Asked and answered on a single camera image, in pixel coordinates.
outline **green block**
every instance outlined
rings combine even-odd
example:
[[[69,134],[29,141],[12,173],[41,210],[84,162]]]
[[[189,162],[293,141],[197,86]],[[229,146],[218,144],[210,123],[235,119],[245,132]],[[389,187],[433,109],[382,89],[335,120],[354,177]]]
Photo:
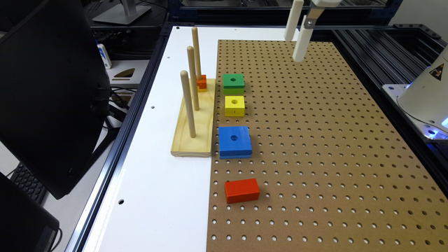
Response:
[[[244,78],[242,73],[223,74],[224,89],[244,88]]]
[[[242,94],[244,94],[244,88],[224,89],[224,95],[242,95]]]

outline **wooden peg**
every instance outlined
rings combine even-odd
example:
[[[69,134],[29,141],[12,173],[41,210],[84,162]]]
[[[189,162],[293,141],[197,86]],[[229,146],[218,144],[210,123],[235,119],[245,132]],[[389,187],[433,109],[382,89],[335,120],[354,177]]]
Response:
[[[193,108],[195,111],[199,110],[199,97],[197,96],[197,79],[195,72],[195,51],[192,46],[187,47],[188,53],[188,65],[190,67],[190,78],[191,78],[191,92],[193,98]]]
[[[198,81],[202,80],[201,72],[201,57],[199,53],[199,36],[197,35],[197,27],[191,29],[193,34],[193,48],[195,49],[195,63],[196,63],[196,78]]]
[[[183,89],[183,99],[185,101],[185,109],[187,111],[188,129],[190,129],[190,137],[196,137],[195,117],[193,116],[193,106],[191,104],[190,81],[188,80],[187,71],[181,71],[181,82]]]

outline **keyboard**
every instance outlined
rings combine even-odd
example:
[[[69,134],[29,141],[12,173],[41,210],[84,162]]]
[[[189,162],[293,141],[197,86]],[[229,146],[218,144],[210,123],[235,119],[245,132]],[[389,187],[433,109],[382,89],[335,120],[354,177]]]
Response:
[[[15,169],[11,176],[11,181],[38,204],[42,203],[47,193],[47,188],[22,163]]]

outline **wooden base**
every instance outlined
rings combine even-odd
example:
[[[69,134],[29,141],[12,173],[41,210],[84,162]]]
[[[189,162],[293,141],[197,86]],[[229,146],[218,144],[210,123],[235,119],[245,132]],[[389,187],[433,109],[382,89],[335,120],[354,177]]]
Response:
[[[211,155],[211,133],[215,102],[216,80],[207,79],[207,92],[198,93],[199,111],[193,111],[196,137],[191,138],[185,101],[182,99],[171,154],[175,157],[207,158]]]

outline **monitor stand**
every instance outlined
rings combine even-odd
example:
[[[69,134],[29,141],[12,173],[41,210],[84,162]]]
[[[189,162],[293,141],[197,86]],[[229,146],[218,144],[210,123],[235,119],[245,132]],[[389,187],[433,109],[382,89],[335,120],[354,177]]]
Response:
[[[93,21],[129,25],[150,9],[150,6],[136,6],[134,0],[122,0],[122,5],[118,4],[110,8],[94,17]]]

